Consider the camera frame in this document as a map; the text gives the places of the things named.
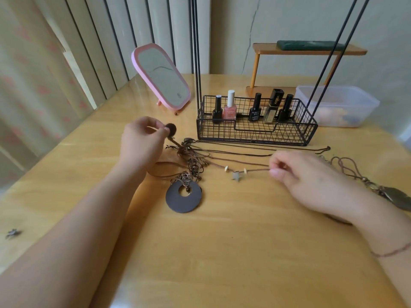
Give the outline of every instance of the clear plastic box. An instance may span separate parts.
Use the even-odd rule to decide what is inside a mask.
[[[307,105],[314,86],[298,86],[295,98]],[[324,90],[319,86],[308,110],[314,111]],[[358,127],[379,106],[380,102],[367,92],[355,86],[329,86],[314,118],[319,126]]]

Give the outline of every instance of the wall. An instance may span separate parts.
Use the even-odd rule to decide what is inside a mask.
[[[352,1],[212,0],[210,72],[251,75],[253,43],[335,40]],[[370,0],[351,41],[369,52],[343,58],[331,83],[355,85],[378,98],[381,105],[371,118],[396,135],[411,124],[410,8],[411,0]],[[342,41],[353,24],[351,19]],[[326,56],[262,56],[258,74],[318,76],[325,61]]]

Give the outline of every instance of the curtain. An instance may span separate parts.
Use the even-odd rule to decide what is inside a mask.
[[[0,0],[0,193],[92,111],[33,0]]]

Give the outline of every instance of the black nail polish bottle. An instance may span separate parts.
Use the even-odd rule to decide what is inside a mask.
[[[291,116],[290,106],[293,101],[293,97],[294,97],[293,94],[287,94],[287,97],[285,98],[285,101],[284,101],[284,107],[278,113],[277,122],[285,122],[290,119],[290,116]]]
[[[215,108],[213,110],[213,123],[219,124],[223,118],[223,109],[221,108],[221,95],[215,97]]]
[[[260,102],[261,102],[261,93],[256,93],[256,96],[254,97],[253,107],[250,109],[250,113],[248,114],[249,121],[255,122],[260,119],[260,114],[261,114]]]

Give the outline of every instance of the pink mirror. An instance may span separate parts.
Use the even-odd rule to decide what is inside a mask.
[[[191,97],[187,82],[177,70],[167,53],[157,44],[136,48],[131,60],[137,72],[158,97],[158,104],[176,111]]]

